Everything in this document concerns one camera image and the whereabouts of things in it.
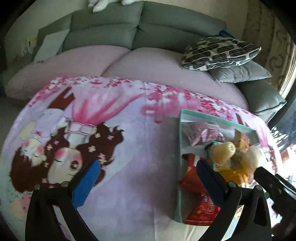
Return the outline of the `orange bread packet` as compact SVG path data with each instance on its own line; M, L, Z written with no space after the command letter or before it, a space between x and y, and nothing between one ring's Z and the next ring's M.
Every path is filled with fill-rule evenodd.
M226 182L235 182L240 187L249 187L254 180L253 174L246 174L242 170L223 169L219 173Z

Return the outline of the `red nice kiss packet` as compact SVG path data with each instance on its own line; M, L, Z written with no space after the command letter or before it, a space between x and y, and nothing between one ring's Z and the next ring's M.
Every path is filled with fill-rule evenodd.
M184 224L194 226L210 226L220 208L216 206L207 193L201 193L193 210L185 219Z

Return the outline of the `large red patterned snack pack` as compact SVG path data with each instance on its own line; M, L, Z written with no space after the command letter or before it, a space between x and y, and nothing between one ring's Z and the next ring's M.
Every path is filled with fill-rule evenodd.
M207 193L204 185L202 184L200 178L197 175L196 166L197 162L200 160L205 160L198 155L187 153L182 155L183 163L187 163L186 172L179 184L187 191L192 193Z

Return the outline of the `round white bun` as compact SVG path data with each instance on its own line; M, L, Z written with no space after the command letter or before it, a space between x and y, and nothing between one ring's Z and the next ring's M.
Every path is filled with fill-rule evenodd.
M236 148L235 154L231 157L231 166L235 170L241 170L251 175L266 160L261 144L252 145L247 148Z

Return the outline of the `small cream jelly cup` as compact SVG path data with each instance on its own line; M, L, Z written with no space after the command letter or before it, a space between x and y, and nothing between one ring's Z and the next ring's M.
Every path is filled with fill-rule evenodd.
M235 152L235 145L232 142L225 142L213 145L210 150L210 156L215 164L223 166L228 163L228 160L235 154Z

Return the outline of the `pink snack packet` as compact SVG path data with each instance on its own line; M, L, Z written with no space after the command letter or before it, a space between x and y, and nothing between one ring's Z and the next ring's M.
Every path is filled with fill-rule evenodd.
M182 130L191 146L208 142L225 142L220 126L214 121L182 123Z

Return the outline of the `green white cracker packet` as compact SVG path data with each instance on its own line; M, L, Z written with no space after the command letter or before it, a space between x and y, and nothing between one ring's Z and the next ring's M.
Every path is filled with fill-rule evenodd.
M206 146L205 146L205 151L206 151L206 154L207 154L207 160L213 162L213 159L212 159L212 154L211 154L211 150L212 148L215 146L215 145L218 145L219 142L210 142L208 143Z

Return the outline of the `orange cream cracker packet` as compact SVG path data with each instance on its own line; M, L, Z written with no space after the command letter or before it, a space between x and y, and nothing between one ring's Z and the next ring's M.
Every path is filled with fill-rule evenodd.
M250 139L241 131L235 129L233 144L236 148L244 149L251 146Z

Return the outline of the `teal shallow cardboard tray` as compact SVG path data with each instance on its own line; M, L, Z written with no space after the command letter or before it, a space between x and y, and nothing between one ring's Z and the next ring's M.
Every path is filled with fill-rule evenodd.
M263 148L256 131L215 116L183 109L180 112L179 146L180 158L178 169L177 204L174 220L186 225L210 226L225 203L219 200L215 204L206 192L202 181L210 185L212 191L217 191L215 198L222 198L222 187L228 182L222 181L219 166L210 160L210 149L217 142L206 142L192 146L186 133L191 123L217 123L219 130L227 141L234 139L235 131L240 131L250 139L250 144L261 152Z

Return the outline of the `pink cartoon printed blanket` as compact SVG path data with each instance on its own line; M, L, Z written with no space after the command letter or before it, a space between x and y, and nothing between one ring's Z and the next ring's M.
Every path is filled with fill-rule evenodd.
M125 78L57 77L21 110L1 153L1 214L19 240L36 184L55 188L92 160L102 171L79 213L99 240L198 240L205 227L174 220L186 163L179 116L194 110L255 130L262 165L283 169L265 122L227 102Z

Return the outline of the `grey cushion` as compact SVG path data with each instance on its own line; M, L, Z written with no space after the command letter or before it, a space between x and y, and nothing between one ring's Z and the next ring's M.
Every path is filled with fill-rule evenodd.
M271 73L254 61L249 61L243 65L216 68L208 71L208 74L221 83L240 83L271 78Z

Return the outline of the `black white patterned pillow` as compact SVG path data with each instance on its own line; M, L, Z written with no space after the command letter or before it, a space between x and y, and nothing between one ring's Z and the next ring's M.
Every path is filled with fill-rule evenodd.
M260 51L261 47L231 37L206 37L185 49L181 68L208 71L237 67L251 61Z

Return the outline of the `pale pillow on sofa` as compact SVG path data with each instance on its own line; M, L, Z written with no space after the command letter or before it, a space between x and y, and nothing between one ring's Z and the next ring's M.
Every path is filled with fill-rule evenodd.
M33 62L44 62L47 59L56 56L59 50L62 48L62 45L69 32L70 30L67 29L46 35L41 47L39 48L34 57Z

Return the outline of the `grey sofa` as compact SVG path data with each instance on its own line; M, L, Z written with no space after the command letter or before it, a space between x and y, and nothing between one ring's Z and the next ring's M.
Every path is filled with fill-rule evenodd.
M67 29L70 32L57 55L76 48L110 45L131 51L158 48L183 56L189 45L204 37L217 35L226 29L226 23L168 4L139 1L122 6L113 3L96 14L87 9L74 11L41 28L33 52L23 57L30 57L33 63L46 35ZM233 84L246 98L247 110L265 121L286 103L267 79Z

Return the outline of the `grey white plush toy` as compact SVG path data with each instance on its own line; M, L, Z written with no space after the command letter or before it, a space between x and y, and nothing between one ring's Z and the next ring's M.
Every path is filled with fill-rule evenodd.
M91 8L93 13L98 13L111 3L121 3L126 6L135 3L135 0L89 0L88 8Z

